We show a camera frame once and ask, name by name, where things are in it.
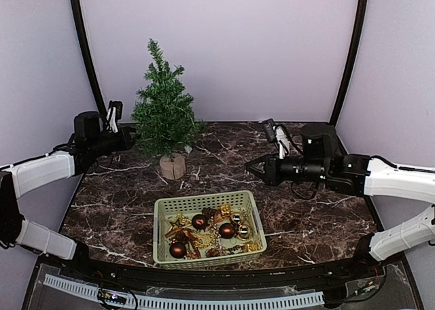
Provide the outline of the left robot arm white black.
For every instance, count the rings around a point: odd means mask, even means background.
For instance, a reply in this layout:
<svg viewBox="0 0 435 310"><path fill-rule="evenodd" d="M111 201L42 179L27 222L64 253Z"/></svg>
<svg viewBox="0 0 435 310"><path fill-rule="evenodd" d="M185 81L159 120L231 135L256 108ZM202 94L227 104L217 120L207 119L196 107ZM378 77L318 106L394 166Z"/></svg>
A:
<svg viewBox="0 0 435 310"><path fill-rule="evenodd" d="M48 184L85 174L102 156L131 149L135 129L130 126L101 131L94 137L72 134L42 156L1 167L1 248L20 245L40 254L69 261L70 270L81 280L96 274L95 263L83 254L76 240L30 221L20 213L18 199Z"/></svg>

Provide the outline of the small green christmas tree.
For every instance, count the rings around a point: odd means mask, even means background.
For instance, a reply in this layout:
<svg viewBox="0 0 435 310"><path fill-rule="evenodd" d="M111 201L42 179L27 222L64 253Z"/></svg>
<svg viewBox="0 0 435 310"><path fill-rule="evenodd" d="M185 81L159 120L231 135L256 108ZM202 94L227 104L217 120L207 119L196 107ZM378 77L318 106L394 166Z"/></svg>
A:
<svg viewBox="0 0 435 310"><path fill-rule="evenodd" d="M191 146L203 123L196 119L194 97L180 80L184 67L171 66L154 39L149 39L147 51L152 58L144 73L147 86L137 91L131 116L136 126L136 144L144 156L159 159L164 178L176 180L186 173L181 151Z"/></svg>

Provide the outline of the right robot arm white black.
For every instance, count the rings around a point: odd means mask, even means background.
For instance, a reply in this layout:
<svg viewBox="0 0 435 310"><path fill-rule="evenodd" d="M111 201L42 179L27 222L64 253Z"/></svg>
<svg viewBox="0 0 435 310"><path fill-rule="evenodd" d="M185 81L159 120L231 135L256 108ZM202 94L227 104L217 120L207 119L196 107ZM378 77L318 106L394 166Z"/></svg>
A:
<svg viewBox="0 0 435 310"><path fill-rule="evenodd" d="M434 240L434 170L395 165L381 156L347 154L309 158L266 154L245 165L246 171L266 185L284 181L314 182L349 196L394 196L423 201L430 206L393 228L362 237L347 273L360 279L374 262Z"/></svg>

